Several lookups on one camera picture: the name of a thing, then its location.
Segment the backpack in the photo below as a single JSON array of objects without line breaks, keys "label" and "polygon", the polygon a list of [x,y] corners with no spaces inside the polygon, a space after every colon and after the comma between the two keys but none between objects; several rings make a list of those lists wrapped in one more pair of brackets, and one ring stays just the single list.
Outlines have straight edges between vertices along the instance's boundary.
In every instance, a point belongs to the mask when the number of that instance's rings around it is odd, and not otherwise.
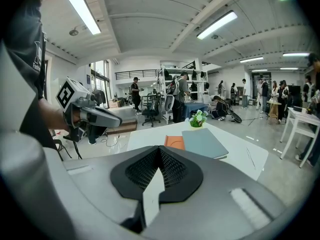
[{"label": "backpack", "polygon": [[179,94],[179,76],[175,76],[173,78],[172,82],[169,85],[167,94],[173,95],[173,96],[176,96]]}]

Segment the pants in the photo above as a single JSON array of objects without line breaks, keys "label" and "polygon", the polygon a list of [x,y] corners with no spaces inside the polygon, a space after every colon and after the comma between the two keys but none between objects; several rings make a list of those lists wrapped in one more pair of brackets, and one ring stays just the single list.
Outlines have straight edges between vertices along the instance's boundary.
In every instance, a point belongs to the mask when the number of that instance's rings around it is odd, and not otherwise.
[{"label": "pants", "polygon": [[261,111],[266,112],[267,111],[267,97],[262,96],[262,108]]},{"label": "pants", "polygon": [[227,115],[226,112],[224,111],[217,111],[217,110],[213,110],[211,112],[211,115],[214,117],[214,118],[220,118],[220,117],[225,117]]},{"label": "pants", "polygon": [[236,94],[233,93],[230,96],[231,96],[231,105],[236,105]]},{"label": "pants", "polygon": [[256,98],[256,109],[259,108],[259,103],[262,104],[260,93],[258,93],[258,97]]},{"label": "pants", "polygon": [[[307,154],[307,152],[311,146],[312,140],[313,139],[310,138],[303,153],[301,153],[301,155],[300,155],[300,159],[304,159],[305,155]],[[318,134],[318,136],[316,137],[315,143],[313,145],[313,149],[311,150],[310,156],[308,158],[308,160],[309,160],[310,164],[312,164],[312,166],[316,165],[318,158],[319,158],[319,155],[320,155],[320,134]]]},{"label": "pants", "polygon": [[134,109],[135,109],[135,110],[138,110],[138,109],[139,109],[140,102],[141,102],[140,96],[139,96],[139,95],[133,96],[133,97],[132,97],[132,101],[133,101],[133,104],[134,104]]},{"label": "pants", "polygon": [[282,120],[282,118],[284,118],[285,115],[285,107],[286,107],[286,103],[285,101],[279,101],[279,103],[281,103],[281,105],[278,105],[278,119]]},{"label": "pants", "polygon": [[97,130],[98,130],[97,126],[95,125],[89,126],[88,139],[91,144],[96,143],[96,138],[99,137],[99,135],[97,134]]},{"label": "pants", "polygon": [[242,107],[247,108],[248,107],[248,95],[242,96]]},{"label": "pants", "polygon": [[173,107],[172,107],[172,114],[173,114],[173,122],[180,123],[182,120],[182,114],[184,112],[185,103],[180,102],[179,100],[174,100]]}]

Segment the gray notebook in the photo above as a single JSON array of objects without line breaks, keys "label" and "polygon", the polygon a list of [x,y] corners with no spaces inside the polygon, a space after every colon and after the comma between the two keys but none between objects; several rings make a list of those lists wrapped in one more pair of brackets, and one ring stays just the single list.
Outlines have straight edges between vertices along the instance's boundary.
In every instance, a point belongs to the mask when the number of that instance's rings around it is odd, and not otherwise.
[{"label": "gray notebook", "polygon": [[207,128],[185,130],[182,132],[182,137],[186,151],[208,158],[220,158],[229,153]]}]

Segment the person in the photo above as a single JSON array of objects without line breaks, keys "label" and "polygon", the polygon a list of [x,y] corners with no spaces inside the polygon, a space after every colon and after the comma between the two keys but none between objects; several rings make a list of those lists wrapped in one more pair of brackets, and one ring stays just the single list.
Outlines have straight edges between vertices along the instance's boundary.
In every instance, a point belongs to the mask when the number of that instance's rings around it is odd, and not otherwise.
[{"label": "person", "polygon": [[261,86],[262,86],[262,79],[260,78],[259,79],[259,83],[258,83],[258,85],[256,87],[258,94],[257,94],[257,99],[256,99],[255,110],[258,110],[259,109],[259,105],[262,104],[262,87]]},{"label": "person", "polygon": [[243,87],[243,94],[242,94],[242,108],[247,109],[248,108],[248,93],[249,93],[249,88],[247,84],[246,79],[242,79],[242,83],[244,84]]},{"label": "person", "polygon": [[273,81],[271,98],[274,102],[278,102],[278,96],[277,96],[278,91],[279,91],[279,88],[277,86],[277,81]]},{"label": "person", "polygon": [[[320,57],[316,55],[315,53],[310,53],[308,56],[308,67],[313,66],[313,69],[315,71],[315,98],[312,97],[312,103],[315,105],[315,115],[320,119]],[[308,144],[306,145],[304,151],[300,155],[296,155],[295,159],[298,161],[302,161],[306,154],[308,153],[308,150],[311,146],[311,143],[313,141],[313,138],[310,138]],[[317,135],[316,140],[314,142],[313,148],[311,150],[311,153],[306,160],[307,164],[309,164],[311,167],[314,167],[318,161],[318,158],[320,156],[320,134]]]},{"label": "person", "polygon": [[132,101],[133,101],[133,104],[134,104],[134,109],[136,110],[136,112],[141,112],[141,110],[139,109],[139,105],[140,105],[140,102],[141,102],[141,98],[140,98],[140,95],[139,95],[139,87],[137,85],[138,83],[138,77],[135,77],[133,79],[133,83],[131,84],[131,91],[132,91]]},{"label": "person", "polygon": [[178,79],[178,94],[174,95],[174,103],[172,107],[174,123],[180,123],[182,121],[182,114],[185,107],[185,94],[188,96],[191,95],[188,88],[187,78],[188,73],[182,72]]},{"label": "person", "polygon": [[230,90],[231,105],[236,105],[237,92],[238,92],[238,88],[236,87],[236,84],[233,83]]},{"label": "person", "polygon": [[[13,64],[36,93],[19,130],[38,140],[43,147],[56,150],[49,129],[69,131],[69,126],[62,109],[43,97],[46,47],[41,22],[41,2],[42,0],[26,0],[22,4],[6,28],[3,43]],[[73,111],[72,120],[74,123],[80,120],[78,109]]]},{"label": "person", "polygon": [[304,102],[307,102],[308,100],[311,99],[311,90],[312,90],[311,76],[306,75],[305,84],[303,86],[303,91],[302,91],[302,100]]},{"label": "person", "polygon": [[281,103],[281,105],[278,106],[278,123],[280,124],[285,115],[286,99],[288,98],[286,84],[283,81],[280,81],[280,88],[278,89],[276,97],[277,102]]},{"label": "person", "polygon": [[221,80],[221,82],[220,82],[219,85],[218,85],[218,94],[219,94],[219,95],[222,94],[222,96],[224,95],[223,91],[225,90],[225,87],[224,87],[223,83],[224,83],[224,81]]},{"label": "person", "polygon": [[219,97],[213,97],[214,102],[216,102],[215,110],[211,111],[211,115],[213,118],[219,118],[218,121],[223,121],[227,116],[227,104]]},{"label": "person", "polygon": [[261,88],[262,88],[262,108],[260,113],[265,113],[267,111],[267,97],[268,97],[268,91],[269,91],[267,79],[265,77],[262,79]]}]

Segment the gray t-shirt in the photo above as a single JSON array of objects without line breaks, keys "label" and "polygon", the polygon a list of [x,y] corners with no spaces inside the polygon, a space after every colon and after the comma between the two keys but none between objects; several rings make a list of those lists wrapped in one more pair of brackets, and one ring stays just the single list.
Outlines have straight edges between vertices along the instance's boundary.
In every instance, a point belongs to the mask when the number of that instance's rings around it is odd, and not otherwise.
[{"label": "gray t-shirt", "polygon": [[185,92],[188,92],[188,83],[187,80],[181,78],[179,80],[179,95],[175,95],[174,98],[181,103],[185,103]]}]

